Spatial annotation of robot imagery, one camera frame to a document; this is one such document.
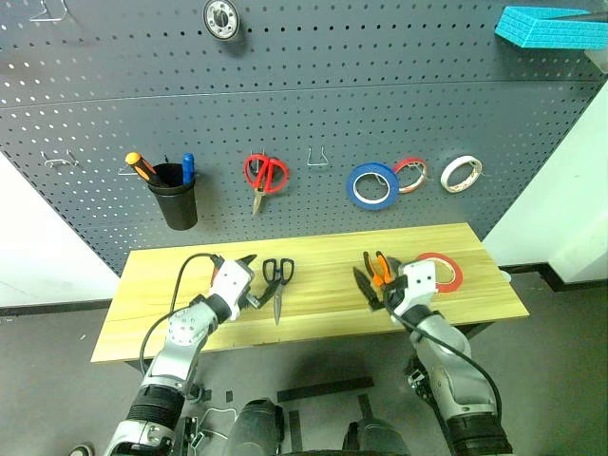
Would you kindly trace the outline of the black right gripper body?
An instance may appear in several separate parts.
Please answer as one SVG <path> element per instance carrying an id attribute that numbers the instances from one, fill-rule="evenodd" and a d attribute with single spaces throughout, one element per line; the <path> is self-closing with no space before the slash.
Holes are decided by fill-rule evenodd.
<path id="1" fill-rule="evenodd" d="M 394 312 L 405 299 L 408 277 L 399 275 L 383 289 L 383 305 L 389 312 Z"/>

